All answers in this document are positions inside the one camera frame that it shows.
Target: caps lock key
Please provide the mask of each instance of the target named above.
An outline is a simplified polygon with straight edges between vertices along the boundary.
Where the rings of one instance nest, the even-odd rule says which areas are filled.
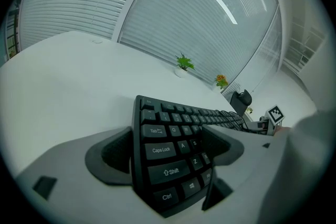
[[[176,156],[176,151],[173,142],[145,144],[146,158],[163,159]]]

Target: white pot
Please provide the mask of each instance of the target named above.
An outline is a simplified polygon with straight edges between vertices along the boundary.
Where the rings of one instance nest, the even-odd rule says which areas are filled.
[[[180,67],[176,67],[175,74],[180,78],[184,78],[188,74],[188,71],[185,71]]]
[[[224,89],[220,89],[220,86],[217,86],[216,84],[217,84],[217,83],[214,82],[214,84],[212,85],[212,91],[213,91],[213,92],[221,93]]]

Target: white desk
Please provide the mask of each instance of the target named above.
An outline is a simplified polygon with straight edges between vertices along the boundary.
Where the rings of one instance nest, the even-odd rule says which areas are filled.
[[[0,68],[0,144],[11,174],[59,143],[130,126],[138,94],[234,111],[197,78],[93,35],[71,31],[22,51]]]

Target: ctrl key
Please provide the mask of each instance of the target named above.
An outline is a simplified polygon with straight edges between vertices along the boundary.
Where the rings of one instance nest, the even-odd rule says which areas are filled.
[[[153,195],[157,209],[162,209],[179,202],[179,197],[177,196],[177,192],[174,187],[155,192]]]

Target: black keyboard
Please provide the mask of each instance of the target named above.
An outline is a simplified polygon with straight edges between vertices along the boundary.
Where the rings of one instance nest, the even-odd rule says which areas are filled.
[[[212,175],[211,161],[202,148],[202,126],[242,131],[243,122],[233,112],[138,95],[133,111],[134,190],[163,217],[196,203],[206,195]]]

